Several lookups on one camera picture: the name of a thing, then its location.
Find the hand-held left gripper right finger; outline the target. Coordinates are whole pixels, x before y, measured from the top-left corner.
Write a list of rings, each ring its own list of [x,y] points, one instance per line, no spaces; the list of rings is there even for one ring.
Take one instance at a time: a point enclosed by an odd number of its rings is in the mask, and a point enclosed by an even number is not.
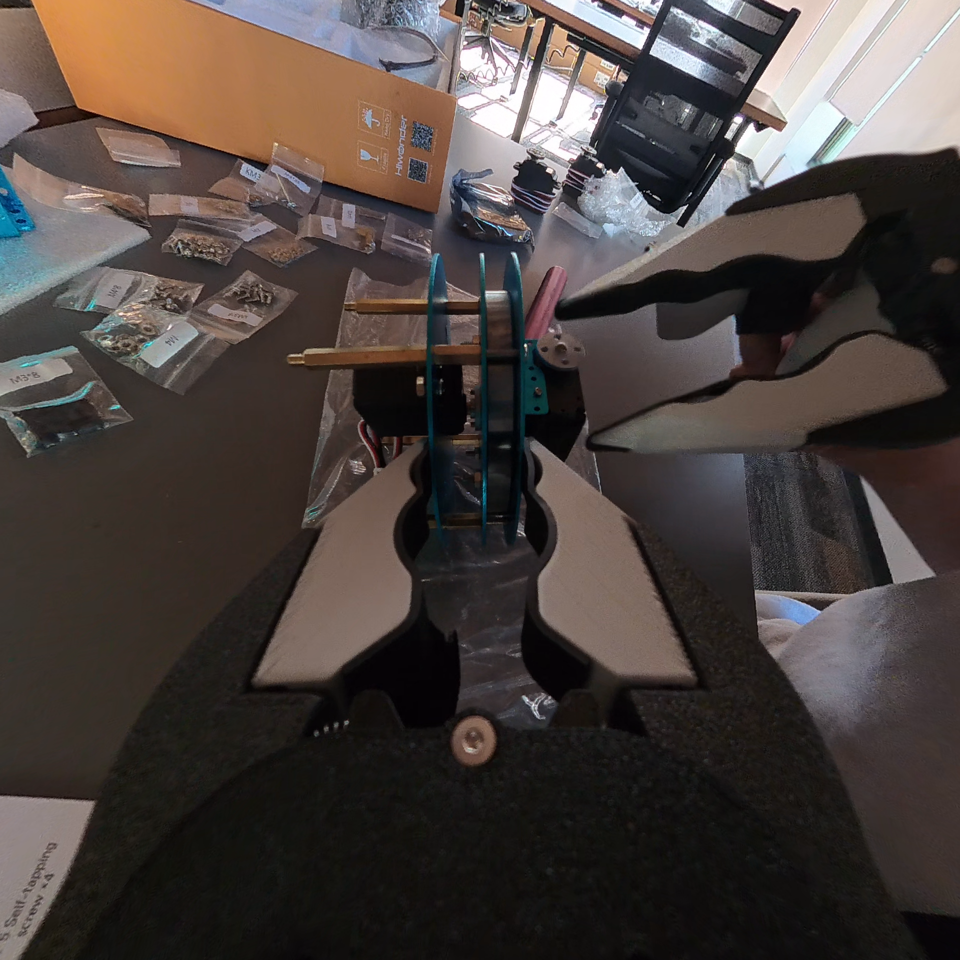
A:
[[[636,525],[545,448],[527,455],[523,661],[544,689],[694,689]]]

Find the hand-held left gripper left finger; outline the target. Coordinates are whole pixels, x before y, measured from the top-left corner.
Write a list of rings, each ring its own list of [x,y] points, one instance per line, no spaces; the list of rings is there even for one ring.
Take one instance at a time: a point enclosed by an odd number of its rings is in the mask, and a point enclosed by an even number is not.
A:
[[[429,538],[429,454],[416,442],[326,517],[253,673],[256,689],[333,689],[412,628]]]

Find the black servo with silver horn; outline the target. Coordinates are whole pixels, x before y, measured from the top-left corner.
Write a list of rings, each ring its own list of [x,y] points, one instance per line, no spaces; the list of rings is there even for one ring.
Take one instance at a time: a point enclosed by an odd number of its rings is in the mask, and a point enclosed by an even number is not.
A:
[[[524,343],[521,364],[524,433],[567,462],[587,421],[580,377],[586,351],[554,323]]]

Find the blue robot arm turntable base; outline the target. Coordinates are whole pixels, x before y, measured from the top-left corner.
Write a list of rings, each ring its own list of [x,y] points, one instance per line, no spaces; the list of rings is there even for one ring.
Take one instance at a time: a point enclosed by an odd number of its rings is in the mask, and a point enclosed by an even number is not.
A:
[[[508,258],[500,288],[488,285],[480,255],[479,294],[453,299],[442,258],[431,261],[422,298],[356,298],[366,316],[424,316],[425,345],[314,347],[290,366],[352,373],[353,406],[369,451],[374,439],[424,440],[435,528],[499,527],[513,544],[522,519],[526,455],[522,362],[522,269]]]

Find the dark grey desk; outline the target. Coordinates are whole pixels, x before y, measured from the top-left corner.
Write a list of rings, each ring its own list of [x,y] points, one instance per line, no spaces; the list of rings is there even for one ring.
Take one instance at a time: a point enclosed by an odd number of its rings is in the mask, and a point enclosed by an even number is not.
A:
[[[55,175],[146,196],[206,194],[232,154],[173,140],[182,166],[133,170],[107,158],[88,119],[35,129],[14,153]],[[413,265],[322,244],[287,269],[242,249],[229,269],[178,261],[150,240],[126,269],[210,291],[251,269],[294,289],[294,305],[231,346],[186,395],[115,363],[79,335],[90,317],[51,290],[2,316],[2,360],[76,345],[132,422],[27,458],[2,425],[2,794],[93,799],[126,734],[186,646],[300,529],[326,376],[287,354],[333,346],[354,267],[408,284]],[[585,347],[589,425],[723,378],[729,321],[662,341],[649,310],[571,323]],[[650,526],[741,621],[754,617],[742,459],[598,457],[604,494]]]

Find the person's right hand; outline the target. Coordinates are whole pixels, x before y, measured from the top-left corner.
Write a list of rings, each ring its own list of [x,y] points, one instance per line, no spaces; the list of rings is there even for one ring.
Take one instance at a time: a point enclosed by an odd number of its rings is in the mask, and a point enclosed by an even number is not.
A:
[[[796,334],[739,334],[739,363],[730,372],[731,379],[774,378]]]

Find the large clear plastic bag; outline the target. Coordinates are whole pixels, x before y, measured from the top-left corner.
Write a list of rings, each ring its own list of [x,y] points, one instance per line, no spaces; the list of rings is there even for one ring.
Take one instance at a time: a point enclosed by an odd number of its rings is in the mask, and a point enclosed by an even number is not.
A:
[[[354,268],[344,301],[393,297],[419,299],[428,278],[406,286],[374,280]],[[406,346],[426,342],[426,317],[367,316],[342,311],[336,347]],[[336,506],[374,476],[373,455],[358,432],[353,374],[330,372],[323,398],[318,444],[302,526],[315,529]],[[594,453],[585,446],[587,426],[566,458],[576,474],[601,489]],[[528,577],[536,553],[519,525],[515,543],[477,530],[459,530],[438,540],[430,533],[415,559],[427,611],[459,644],[461,689],[457,710],[493,714],[504,726],[545,728],[557,702],[534,681],[522,659],[522,624]]]

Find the background window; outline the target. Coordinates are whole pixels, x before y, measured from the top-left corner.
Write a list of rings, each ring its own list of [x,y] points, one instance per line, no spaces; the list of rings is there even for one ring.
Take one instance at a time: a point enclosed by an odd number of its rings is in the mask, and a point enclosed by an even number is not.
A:
[[[842,116],[829,135],[823,139],[820,146],[811,154],[806,162],[806,168],[822,166],[835,162],[858,131],[858,126],[847,117]]]

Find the small flat clear bag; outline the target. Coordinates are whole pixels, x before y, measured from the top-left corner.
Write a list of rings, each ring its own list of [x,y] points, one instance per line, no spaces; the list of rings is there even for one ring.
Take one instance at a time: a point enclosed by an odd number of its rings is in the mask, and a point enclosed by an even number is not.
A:
[[[604,235],[602,225],[589,220],[576,208],[564,201],[558,202],[552,208],[552,213],[572,229],[591,239],[598,239]]]

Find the background cardboard box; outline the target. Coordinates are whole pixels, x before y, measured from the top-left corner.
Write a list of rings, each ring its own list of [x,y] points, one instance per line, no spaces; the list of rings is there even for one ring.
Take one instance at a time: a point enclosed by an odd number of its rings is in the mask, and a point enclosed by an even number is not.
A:
[[[581,53],[578,46],[568,42],[565,34],[554,35],[544,59],[544,69],[562,77],[563,82],[568,84]],[[600,93],[606,89],[609,81],[616,81],[620,76],[621,69],[616,63],[587,51],[583,55],[576,85]]]

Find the dark shiny parts bag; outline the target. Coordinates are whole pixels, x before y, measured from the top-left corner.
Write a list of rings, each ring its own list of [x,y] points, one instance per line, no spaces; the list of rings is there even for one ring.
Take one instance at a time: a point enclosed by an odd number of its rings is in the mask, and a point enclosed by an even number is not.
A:
[[[492,169],[460,169],[449,186],[451,213],[471,238],[486,243],[509,244],[534,250],[534,234],[519,213],[509,191],[487,182]]]

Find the white instruction sheet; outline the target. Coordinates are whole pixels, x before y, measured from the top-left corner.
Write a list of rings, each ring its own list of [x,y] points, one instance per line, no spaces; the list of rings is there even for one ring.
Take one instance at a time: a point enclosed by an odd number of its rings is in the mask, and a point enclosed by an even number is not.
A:
[[[95,802],[1,798],[1,957],[18,959],[59,894]]]

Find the white foam sheet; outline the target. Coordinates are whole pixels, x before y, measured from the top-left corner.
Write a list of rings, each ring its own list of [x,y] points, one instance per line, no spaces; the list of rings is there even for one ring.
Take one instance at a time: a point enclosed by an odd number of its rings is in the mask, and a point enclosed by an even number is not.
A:
[[[150,237],[109,209],[114,191],[74,182],[13,156],[2,167],[33,229],[1,241],[1,312],[21,306]]]

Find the orange cardboard box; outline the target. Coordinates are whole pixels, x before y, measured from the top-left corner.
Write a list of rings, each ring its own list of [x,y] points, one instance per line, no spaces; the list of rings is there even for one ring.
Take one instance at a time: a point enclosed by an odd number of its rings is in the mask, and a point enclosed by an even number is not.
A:
[[[450,93],[200,3],[33,6],[79,108],[247,160],[279,143],[336,186],[439,211]]]

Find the small blue metal bracket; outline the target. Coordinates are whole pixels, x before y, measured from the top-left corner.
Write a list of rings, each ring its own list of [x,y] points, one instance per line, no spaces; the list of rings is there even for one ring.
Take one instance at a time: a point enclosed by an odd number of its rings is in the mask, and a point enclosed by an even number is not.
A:
[[[33,232],[36,229],[34,220],[3,167],[0,181],[1,238],[16,238]]]

